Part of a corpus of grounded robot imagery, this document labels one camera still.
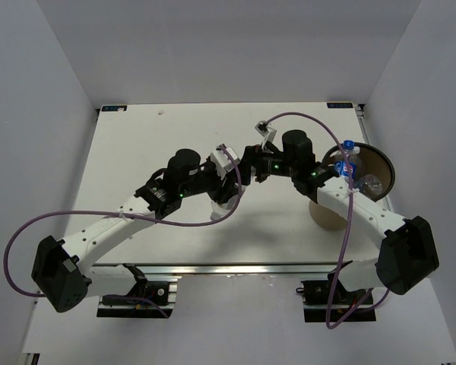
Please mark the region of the clear bottle green white label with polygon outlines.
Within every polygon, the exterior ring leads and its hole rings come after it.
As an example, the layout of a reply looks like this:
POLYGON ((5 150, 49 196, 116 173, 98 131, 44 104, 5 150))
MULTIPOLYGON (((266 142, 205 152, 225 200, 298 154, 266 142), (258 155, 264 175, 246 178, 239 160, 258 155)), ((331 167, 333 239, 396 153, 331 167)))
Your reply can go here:
MULTIPOLYGON (((233 197, 235 195, 234 186, 236 184, 238 184, 238 182, 236 181, 236 179, 227 179, 222 184, 224 184, 225 182, 232 184, 232 197, 233 197)), ((211 201, 210 219, 212 221, 218 221, 222 217, 225 217, 226 215, 228 215, 239 204, 240 200, 238 202, 236 202, 236 203, 233 203, 232 197, 226 204, 223 204, 223 205, 217 205, 216 203, 211 201)))

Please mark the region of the small bottle blue cap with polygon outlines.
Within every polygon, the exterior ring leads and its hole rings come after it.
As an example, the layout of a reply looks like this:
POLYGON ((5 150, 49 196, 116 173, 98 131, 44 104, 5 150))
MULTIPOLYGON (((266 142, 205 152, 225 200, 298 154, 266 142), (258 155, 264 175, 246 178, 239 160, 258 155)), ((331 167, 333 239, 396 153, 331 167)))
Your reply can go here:
POLYGON ((351 176, 356 182, 364 172, 363 162, 355 150, 355 143, 346 140, 342 144, 343 151, 338 151, 334 155, 334 169, 345 179, 351 176))

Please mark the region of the clear bottle dark blue label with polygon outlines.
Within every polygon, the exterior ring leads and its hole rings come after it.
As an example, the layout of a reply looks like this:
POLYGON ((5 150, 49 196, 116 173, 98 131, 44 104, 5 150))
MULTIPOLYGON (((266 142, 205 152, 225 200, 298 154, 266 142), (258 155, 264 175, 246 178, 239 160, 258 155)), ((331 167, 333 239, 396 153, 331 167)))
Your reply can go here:
POLYGON ((381 195, 383 185, 381 180, 372 174, 366 174, 356 182, 358 190, 367 197, 374 198, 381 195))

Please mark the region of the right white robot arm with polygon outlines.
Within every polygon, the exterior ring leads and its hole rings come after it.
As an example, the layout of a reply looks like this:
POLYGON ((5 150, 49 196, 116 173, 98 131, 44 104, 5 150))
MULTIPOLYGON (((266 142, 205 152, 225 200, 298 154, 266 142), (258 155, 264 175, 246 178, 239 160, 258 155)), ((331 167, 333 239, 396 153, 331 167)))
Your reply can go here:
POLYGON ((278 150, 257 144, 245 148, 239 168, 243 182, 254 176, 289 177, 296 190, 312 202, 333 211, 361 231, 378 249, 378 257, 342 265, 330 277, 329 297, 346 303, 356 290, 382 287, 403 295, 439 267, 439 258, 428 221, 408 219, 385 210, 327 164, 316 161, 312 142, 301 130, 283 134, 278 150))

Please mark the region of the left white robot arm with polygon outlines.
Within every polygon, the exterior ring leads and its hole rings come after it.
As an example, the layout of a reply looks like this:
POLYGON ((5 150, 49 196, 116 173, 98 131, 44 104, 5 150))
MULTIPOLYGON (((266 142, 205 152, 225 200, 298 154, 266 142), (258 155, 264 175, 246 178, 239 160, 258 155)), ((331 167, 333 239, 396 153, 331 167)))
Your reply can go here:
POLYGON ((158 304, 157 289, 136 265, 98 267, 97 261, 155 224, 174 226, 167 217, 181 208, 184 198, 209 195, 215 208, 207 224, 226 220, 238 207, 245 186, 239 165, 234 150, 224 145, 205 162, 191 149, 177 151, 115 211, 98 212, 96 223, 60 240, 43 239, 33 263, 33 281, 58 313, 87 297, 158 304))

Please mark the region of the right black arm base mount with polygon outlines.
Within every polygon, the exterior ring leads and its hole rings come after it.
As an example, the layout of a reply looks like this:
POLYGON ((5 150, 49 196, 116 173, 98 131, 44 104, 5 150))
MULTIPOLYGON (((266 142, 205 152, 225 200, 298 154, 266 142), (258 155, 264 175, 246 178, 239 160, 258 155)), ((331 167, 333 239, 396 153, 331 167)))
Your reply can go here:
MULTIPOLYGON (((306 323, 325 323, 326 309, 331 289, 331 279, 334 275, 324 271, 307 271, 299 275, 300 284, 296 294, 302 299, 303 314, 306 323)), ((337 322, 344 314, 349 312, 364 297, 365 289, 347 291, 338 283, 331 306, 330 322, 337 322)), ((370 294, 365 301, 350 315, 346 322, 375 322, 374 304, 370 294)))

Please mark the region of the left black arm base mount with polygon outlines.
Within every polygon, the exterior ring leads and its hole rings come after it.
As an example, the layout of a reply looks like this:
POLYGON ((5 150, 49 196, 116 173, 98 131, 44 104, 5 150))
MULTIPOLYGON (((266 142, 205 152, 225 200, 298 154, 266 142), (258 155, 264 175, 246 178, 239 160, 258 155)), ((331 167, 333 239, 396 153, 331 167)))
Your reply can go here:
POLYGON ((148 279, 133 264, 121 268, 134 279, 126 294, 107 294, 100 298, 97 317, 117 319, 168 319, 173 312, 171 282, 148 279))

